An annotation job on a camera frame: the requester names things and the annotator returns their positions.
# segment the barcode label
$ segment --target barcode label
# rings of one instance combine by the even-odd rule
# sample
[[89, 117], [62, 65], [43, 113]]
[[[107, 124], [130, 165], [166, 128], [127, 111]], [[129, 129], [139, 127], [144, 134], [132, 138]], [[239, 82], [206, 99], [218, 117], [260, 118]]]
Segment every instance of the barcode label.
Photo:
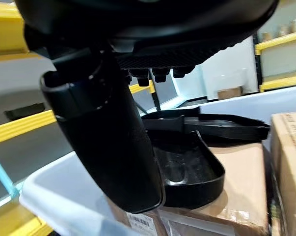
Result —
[[144, 224], [144, 225], [146, 225], [146, 226], [149, 227], [149, 223], [148, 223], [147, 221], [145, 221], [145, 220], [139, 219], [138, 217], [131, 216], [131, 215], [130, 215], [130, 218], [131, 218], [132, 220], [135, 220], [135, 221], [137, 221], [137, 222], [140, 222], [141, 224]]
[[127, 213], [131, 227], [142, 235], [158, 236], [153, 219], [144, 214]]

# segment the small cardboard box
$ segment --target small cardboard box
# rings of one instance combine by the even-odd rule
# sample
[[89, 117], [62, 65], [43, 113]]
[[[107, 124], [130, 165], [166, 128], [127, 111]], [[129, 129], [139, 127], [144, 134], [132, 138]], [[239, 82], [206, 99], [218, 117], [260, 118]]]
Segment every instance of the small cardboard box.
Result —
[[296, 113], [272, 116], [271, 154], [289, 236], [296, 236]]
[[242, 95], [241, 87], [224, 89], [217, 92], [217, 96], [219, 100], [229, 99], [232, 97], [240, 97], [241, 95]]
[[[268, 235], [265, 170], [261, 144], [210, 148], [225, 168], [224, 190], [212, 203], [198, 209], [160, 207], [145, 213], [156, 230], [147, 235], [266, 236]], [[130, 216], [116, 206], [117, 220], [130, 224]]]

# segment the yellow shelf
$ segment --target yellow shelf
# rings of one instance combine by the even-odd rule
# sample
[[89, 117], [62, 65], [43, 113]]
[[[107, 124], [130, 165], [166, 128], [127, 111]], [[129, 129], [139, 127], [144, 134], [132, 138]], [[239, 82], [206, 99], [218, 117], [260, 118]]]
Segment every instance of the yellow shelf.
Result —
[[0, 55], [29, 52], [23, 31], [24, 20], [17, 7], [0, 3]]
[[296, 40], [296, 32], [290, 33], [286, 36], [275, 38], [266, 42], [258, 43], [255, 45], [255, 54], [260, 55], [261, 51], [266, 48], [275, 47], [281, 44], [289, 43]]
[[0, 207], [0, 235], [47, 236], [53, 230], [18, 201]]
[[269, 89], [279, 89], [296, 85], [296, 72], [285, 73], [276, 76], [269, 76], [264, 78], [264, 82], [260, 85], [260, 92]]
[[[154, 93], [155, 89], [152, 81], [149, 81], [149, 86], [140, 87], [138, 84], [129, 86], [132, 94], [148, 89], [150, 93]], [[26, 118], [15, 120], [0, 125], [0, 142], [12, 139], [18, 135], [27, 133], [31, 130], [56, 122], [52, 110], [41, 112]]]
[[131, 85], [129, 86], [129, 89], [130, 89], [130, 92], [132, 94], [136, 93], [136, 92], [140, 92], [140, 91], [143, 91], [145, 89], [148, 89], [149, 90], [149, 93], [154, 93], [155, 92], [155, 89], [154, 89], [154, 86], [153, 86], [153, 82], [152, 80], [149, 80], [149, 86], [146, 86], [146, 87], [140, 87], [139, 84], [135, 84], [135, 85]]

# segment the black plastic tray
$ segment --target black plastic tray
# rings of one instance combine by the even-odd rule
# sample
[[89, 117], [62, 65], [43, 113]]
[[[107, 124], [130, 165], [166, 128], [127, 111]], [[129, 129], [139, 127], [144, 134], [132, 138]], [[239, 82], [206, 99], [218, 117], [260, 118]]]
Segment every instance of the black plastic tray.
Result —
[[267, 138], [270, 129], [260, 120], [235, 115], [201, 114], [200, 108], [154, 112], [143, 116], [142, 120], [147, 130], [184, 133], [197, 130], [205, 141], [218, 137], [222, 141], [260, 142]]
[[164, 206], [194, 209], [221, 194], [225, 170], [198, 131], [148, 131], [148, 135], [163, 175]]

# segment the blue pole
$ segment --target blue pole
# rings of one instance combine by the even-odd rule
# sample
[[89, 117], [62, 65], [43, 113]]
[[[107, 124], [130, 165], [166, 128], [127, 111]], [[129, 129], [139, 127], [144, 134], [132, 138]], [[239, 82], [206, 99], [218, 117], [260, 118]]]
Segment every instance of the blue pole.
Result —
[[14, 183], [9, 178], [8, 174], [0, 164], [0, 181], [8, 191], [11, 198], [15, 198], [19, 195], [18, 189], [14, 186]]

